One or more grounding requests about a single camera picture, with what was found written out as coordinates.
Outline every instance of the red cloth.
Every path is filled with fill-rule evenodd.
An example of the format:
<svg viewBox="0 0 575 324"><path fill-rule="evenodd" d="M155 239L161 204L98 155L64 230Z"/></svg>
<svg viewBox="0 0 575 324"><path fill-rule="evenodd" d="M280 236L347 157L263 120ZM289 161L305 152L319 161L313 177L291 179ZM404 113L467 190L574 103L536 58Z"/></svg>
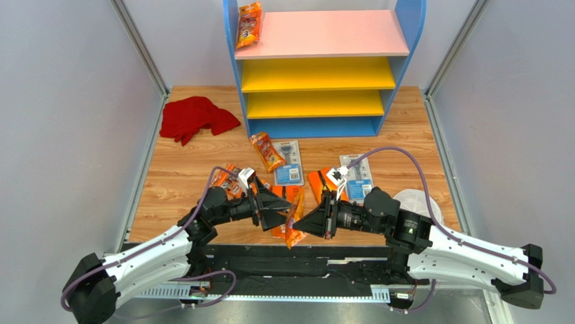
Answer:
<svg viewBox="0 0 575 324"><path fill-rule="evenodd" d="M219 135L240 125L240 121L225 109L220 109L206 97L190 97L166 104L160 136L182 141L186 145L200 128L211 128Z"/></svg>

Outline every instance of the blue side panel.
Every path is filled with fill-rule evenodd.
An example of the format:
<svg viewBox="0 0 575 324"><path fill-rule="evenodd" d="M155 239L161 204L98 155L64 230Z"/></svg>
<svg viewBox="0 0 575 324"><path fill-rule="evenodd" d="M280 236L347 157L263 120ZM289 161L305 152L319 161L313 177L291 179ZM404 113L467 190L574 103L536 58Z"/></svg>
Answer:
<svg viewBox="0 0 575 324"><path fill-rule="evenodd" d="M231 59L231 67L234 69L234 77L236 78L236 86L238 87L238 94L240 96L240 104L242 106L242 114L244 115L244 125L248 136L250 135L250 125L248 123L248 116L246 115L247 96L242 94L242 72L243 62L236 61L236 35L238 34L238 21L240 19L240 9L236 0L223 0L223 24L225 27L225 39L227 41L227 49L229 51L229 58Z"/></svg>
<svg viewBox="0 0 575 324"><path fill-rule="evenodd" d="M377 126L376 134L379 134L381 126L383 125L385 118L387 118L389 108L399 90L409 62L413 57L413 53L415 52L415 48L417 47L417 43L419 42L419 38L423 32L426 10L426 0L398 0L395 5L395 14L398 17L400 26L402 27L402 32L404 33L404 38L406 39L406 43L409 48L409 55L407 57L388 57L396 86L391 94L389 94L388 91L380 90L381 103L385 107L385 114Z"/></svg>
<svg viewBox="0 0 575 324"><path fill-rule="evenodd" d="M322 117L250 119L253 134L266 132L271 138L375 136L381 117Z"/></svg>

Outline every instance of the back wall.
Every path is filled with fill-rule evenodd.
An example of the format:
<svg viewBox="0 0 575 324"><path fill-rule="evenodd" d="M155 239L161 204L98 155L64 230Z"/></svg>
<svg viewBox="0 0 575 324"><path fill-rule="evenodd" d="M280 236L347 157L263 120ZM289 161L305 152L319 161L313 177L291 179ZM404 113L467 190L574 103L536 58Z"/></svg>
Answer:
<svg viewBox="0 0 575 324"><path fill-rule="evenodd" d="M169 87L235 84L225 44L223 0L125 2ZM429 85L474 2L428 1L423 35L402 85ZM392 9L395 0L262 0L262 6L264 11Z"/></svg>

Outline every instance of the blue and white package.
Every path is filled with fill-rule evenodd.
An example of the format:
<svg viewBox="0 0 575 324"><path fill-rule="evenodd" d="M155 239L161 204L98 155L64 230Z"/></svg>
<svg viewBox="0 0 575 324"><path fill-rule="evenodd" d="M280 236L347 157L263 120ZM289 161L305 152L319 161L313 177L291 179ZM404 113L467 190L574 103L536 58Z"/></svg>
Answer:
<svg viewBox="0 0 575 324"><path fill-rule="evenodd" d="M275 142L273 148L283 156L285 165L274 170L276 186L301 186L304 184L304 173L300 157L300 145L297 140Z"/></svg>
<svg viewBox="0 0 575 324"><path fill-rule="evenodd" d="M341 165L348 165L357 160L361 155L340 155ZM354 165L348 173L346 190L351 202L363 203L365 196L373 189L373 178L369 169L367 158Z"/></svg>

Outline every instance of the shelf board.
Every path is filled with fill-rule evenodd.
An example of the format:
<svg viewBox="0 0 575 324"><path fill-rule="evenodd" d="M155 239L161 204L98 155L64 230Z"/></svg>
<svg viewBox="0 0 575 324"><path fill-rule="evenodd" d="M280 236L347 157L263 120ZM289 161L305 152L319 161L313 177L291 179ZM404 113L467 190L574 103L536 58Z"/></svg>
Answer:
<svg viewBox="0 0 575 324"><path fill-rule="evenodd" d="M271 138L375 136L381 117L250 119L250 133Z"/></svg>
<svg viewBox="0 0 575 324"><path fill-rule="evenodd" d="M386 57L254 59L242 77L242 92L393 88Z"/></svg>
<svg viewBox="0 0 575 324"><path fill-rule="evenodd" d="M259 92L248 95L248 119L382 115L378 90Z"/></svg>
<svg viewBox="0 0 575 324"><path fill-rule="evenodd" d="M236 59L407 56L394 10L268 12L260 41Z"/></svg>

